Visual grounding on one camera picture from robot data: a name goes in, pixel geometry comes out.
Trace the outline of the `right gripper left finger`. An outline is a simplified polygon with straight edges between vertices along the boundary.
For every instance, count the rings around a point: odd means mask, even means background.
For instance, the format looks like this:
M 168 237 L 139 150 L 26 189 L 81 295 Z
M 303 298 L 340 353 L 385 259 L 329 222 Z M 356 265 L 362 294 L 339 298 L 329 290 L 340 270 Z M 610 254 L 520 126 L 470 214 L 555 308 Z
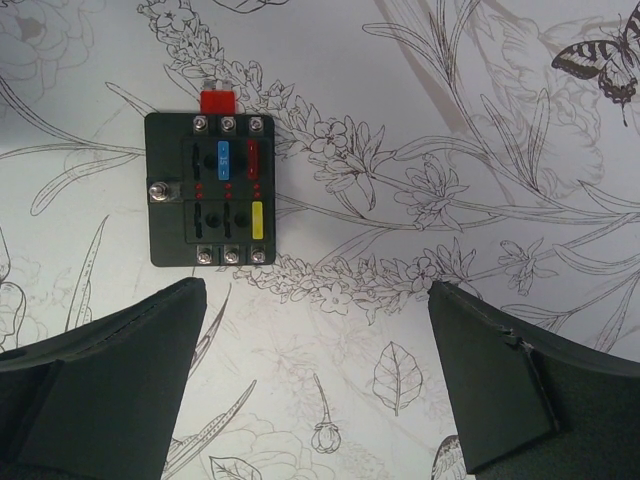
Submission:
M 158 479 L 207 308 L 182 279 L 1 355 L 4 479 Z

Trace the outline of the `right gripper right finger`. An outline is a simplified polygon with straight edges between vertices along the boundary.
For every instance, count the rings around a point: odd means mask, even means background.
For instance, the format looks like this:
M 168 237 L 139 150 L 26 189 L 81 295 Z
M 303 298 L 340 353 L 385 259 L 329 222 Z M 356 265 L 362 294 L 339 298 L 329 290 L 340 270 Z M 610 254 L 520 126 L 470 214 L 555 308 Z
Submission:
M 468 473 L 638 473 L 638 363 L 450 283 L 428 310 Z

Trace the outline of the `black fuse box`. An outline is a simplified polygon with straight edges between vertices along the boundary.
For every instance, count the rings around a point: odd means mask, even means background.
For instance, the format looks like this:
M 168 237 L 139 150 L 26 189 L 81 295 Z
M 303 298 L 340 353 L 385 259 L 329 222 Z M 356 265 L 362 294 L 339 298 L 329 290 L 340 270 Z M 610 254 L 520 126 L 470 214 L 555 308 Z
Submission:
M 276 257 L 275 123 L 257 114 L 151 113 L 145 122 L 150 258 L 157 267 L 262 266 Z M 247 141 L 260 176 L 248 179 Z M 217 142 L 230 144 L 230 180 L 217 174 Z M 253 240 L 251 203 L 264 206 Z

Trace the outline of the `yellow blade fuse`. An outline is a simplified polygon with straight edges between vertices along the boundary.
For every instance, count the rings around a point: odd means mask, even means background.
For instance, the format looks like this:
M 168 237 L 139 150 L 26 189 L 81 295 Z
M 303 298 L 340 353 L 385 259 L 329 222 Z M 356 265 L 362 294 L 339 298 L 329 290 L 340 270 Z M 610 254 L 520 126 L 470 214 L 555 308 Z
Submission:
M 264 239 L 264 206 L 261 201 L 253 201 L 251 203 L 251 235 L 253 240 Z

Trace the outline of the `blue blade fuse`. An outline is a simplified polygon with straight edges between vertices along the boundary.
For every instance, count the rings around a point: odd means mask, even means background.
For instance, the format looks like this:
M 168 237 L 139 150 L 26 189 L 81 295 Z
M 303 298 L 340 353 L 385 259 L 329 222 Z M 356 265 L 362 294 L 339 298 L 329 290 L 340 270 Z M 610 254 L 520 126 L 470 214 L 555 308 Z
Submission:
M 217 142 L 217 174 L 220 181 L 227 182 L 230 180 L 230 161 L 231 152 L 228 141 L 220 140 Z

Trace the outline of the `red blade fuse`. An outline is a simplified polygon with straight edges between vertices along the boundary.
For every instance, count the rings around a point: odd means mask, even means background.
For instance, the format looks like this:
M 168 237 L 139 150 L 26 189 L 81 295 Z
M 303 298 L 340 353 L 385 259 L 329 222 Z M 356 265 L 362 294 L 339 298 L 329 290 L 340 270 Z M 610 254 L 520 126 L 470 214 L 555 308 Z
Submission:
M 247 141 L 248 167 L 247 176 L 249 180 L 257 181 L 260 176 L 260 152 L 259 142 L 254 139 Z
M 200 92 L 200 112 L 205 115 L 235 115 L 236 94 L 230 80 L 205 79 Z

